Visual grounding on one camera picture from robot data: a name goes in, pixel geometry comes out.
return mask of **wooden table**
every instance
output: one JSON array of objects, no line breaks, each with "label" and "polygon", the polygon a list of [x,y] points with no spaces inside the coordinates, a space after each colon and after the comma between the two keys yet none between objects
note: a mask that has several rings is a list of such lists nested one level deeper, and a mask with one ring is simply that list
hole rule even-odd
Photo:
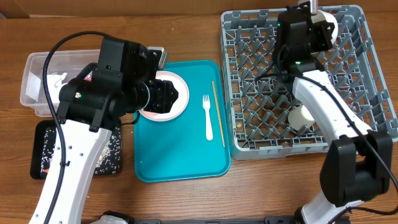
[{"label": "wooden table", "polygon": [[[398,23],[398,14],[369,12],[366,18],[390,96],[398,106],[398,27],[394,25]],[[163,46],[169,51],[171,62],[220,62],[220,16],[0,20],[0,223],[27,223],[44,184],[29,175],[35,126],[42,119],[19,103],[26,59],[30,53],[48,51],[65,36],[84,30],[106,32],[146,46]],[[98,49],[100,40],[94,36],[79,37],[62,50]],[[123,127],[123,171],[93,179],[84,220],[96,220],[107,210],[163,220],[291,215],[320,190],[324,154],[233,161],[222,177],[145,184],[134,174],[132,135],[132,126]],[[392,170],[398,174],[396,152],[392,164]],[[387,194],[364,205],[390,210],[397,201],[391,186]],[[398,215],[380,217],[354,212],[351,217],[353,223],[398,222]]]}]

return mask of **plate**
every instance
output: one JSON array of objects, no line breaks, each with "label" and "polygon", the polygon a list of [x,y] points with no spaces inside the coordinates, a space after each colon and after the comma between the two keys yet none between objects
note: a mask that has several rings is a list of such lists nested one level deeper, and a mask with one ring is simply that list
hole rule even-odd
[{"label": "plate", "polygon": [[189,101],[188,85],[176,73],[168,71],[156,72],[156,79],[171,81],[174,88],[178,91],[178,99],[174,102],[169,113],[158,114],[140,110],[140,114],[152,121],[170,121],[178,117],[187,107]]}]

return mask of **dish rack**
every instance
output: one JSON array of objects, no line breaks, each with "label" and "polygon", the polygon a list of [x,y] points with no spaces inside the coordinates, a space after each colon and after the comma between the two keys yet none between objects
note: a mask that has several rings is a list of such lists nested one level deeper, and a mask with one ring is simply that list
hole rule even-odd
[{"label": "dish rack", "polygon": [[[277,16],[286,9],[228,11],[221,16],[221,61],[226,115],[234,159],[269,159],[327,152],[315,123],[294,130],[289,111],[301,105],[275,78],[254,82],[271,64]],[[314,54],[325,66],[336,91],[375,131],[398,140],[392,106],[363,10],[359,6],[324,6],[338,21],[331,50]]]}]

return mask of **white plastic container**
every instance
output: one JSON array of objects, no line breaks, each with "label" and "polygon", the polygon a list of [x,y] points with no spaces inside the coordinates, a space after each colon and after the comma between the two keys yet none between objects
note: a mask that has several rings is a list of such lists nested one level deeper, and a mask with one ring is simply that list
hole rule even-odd
[{"label": "white plastic container", "polygon": [[[49,106],[45,99],[42,81],[43,64],[48,52],[32,53],[28,56],[22,78],[20,102],[24,106],[35,110],[37,116],[51,116]],[[68,75],[62,83],[75,78],[89,63],[97,62],[100,50],[67,50],[57,51],[51,58],[48,74],[57,73]]]}]

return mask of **fork handle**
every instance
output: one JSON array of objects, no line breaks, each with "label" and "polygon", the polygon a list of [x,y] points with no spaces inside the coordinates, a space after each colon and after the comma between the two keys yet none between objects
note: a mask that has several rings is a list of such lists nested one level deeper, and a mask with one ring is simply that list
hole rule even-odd
[{"label": "fork handle", "polygon": [[210,113],[209,109],[205,110],[206,113],[206,139],[213,140],[213,130],[211,128]]}]

